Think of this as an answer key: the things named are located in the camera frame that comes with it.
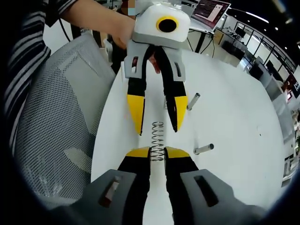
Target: person's arm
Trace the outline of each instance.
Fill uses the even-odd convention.
[[[125,44],[135,26],[133,19],[107,9],[94,0],[76,1],[62,14],[62,18],[75,26],[118,37]]]
[[[120,47],[121,49],[125,50],[127,48],[126,44],[124,44],[119,37],[112,36],[112,39],[113,39],[114,43],[116,43],[116,45],[118,47]]]

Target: table leg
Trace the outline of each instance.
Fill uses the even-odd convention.
[[[199,41],[198,41],[198,44],[197,44],[195,53],[199,53],[199,52],[200,52],[200,48],[201,48],[201,46],[202,46],[202,44],[203,44],[203,41],[204,41],[204,39],[205,39],[205,35],[206,35],[205,33],[201,32],[201,36],[200,36],[200,38],[199,38]]]

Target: monitor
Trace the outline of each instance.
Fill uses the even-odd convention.
[[[212,30],[230,7],[230,3],[218,0],[200,0],[191,18],[207,25]]]

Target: gray mesh chair back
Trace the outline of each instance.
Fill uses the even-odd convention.
[[[95,137],[115,74],[85,34],[52,55],[35,78],[19,120],[15,159],[29,187],[52,209],[78,200],[90,183]]]

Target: metal rod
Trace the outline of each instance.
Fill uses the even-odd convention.
[[[187,105],[187,110],[191,111],[193,106],[195,105],[196,101],[199,99],[200,94],[196,93],[195,96],[193,97],[192,101]]]
[[[199,155],[200,153],[214,149],[214,147],[215,146],[213,144],[209,144],[209,145],[203,146],[201,148],[196,148],[196,149],[194,149],[194,154]]]
[[[165,98],[165,102],[164,102],[164,109],[167,109],[167,99]]]

